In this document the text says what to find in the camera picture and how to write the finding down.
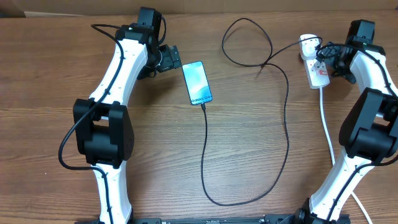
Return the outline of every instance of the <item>white cable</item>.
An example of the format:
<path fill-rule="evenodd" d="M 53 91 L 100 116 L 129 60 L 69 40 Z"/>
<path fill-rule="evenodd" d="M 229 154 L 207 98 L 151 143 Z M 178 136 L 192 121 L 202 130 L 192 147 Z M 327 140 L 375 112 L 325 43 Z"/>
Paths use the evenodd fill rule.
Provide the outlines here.
<path fill-rule="evenodd" d="M 323 129 L 325 130 L 326 139 L 328 140 L 330 157 L 331 157 L 331 164 L 335 165 L 335 154 L 333 152 L 333 146 L 331 145 L 329 131 L 328 131 L 328 127 L 327 127 L 326 121 L 325 121 L 325 114 L 323 113 L 323 91 L 322 91 L 322 87 L 319 88 L 319 108 L 320 108 L 320 111 L 321 111 L 321 119 L 322 119 Z M 371 217 L 366 212 L 366 210 L 363 207 L 363 204 L 361 203 L 361 201 L 359 201 L 359 198 L 354 194 L 354 192 L 352 192 L 351 195 L 353 196 L 353 198 L 355 199 L 356 203 L 361 208 L 361 210 L 362 210 L 363 214 L 365 215 L 366 220 L 368 221 L 368 223 L 369 224 L 373 224 L 373 222 L 371 220 Z"/>

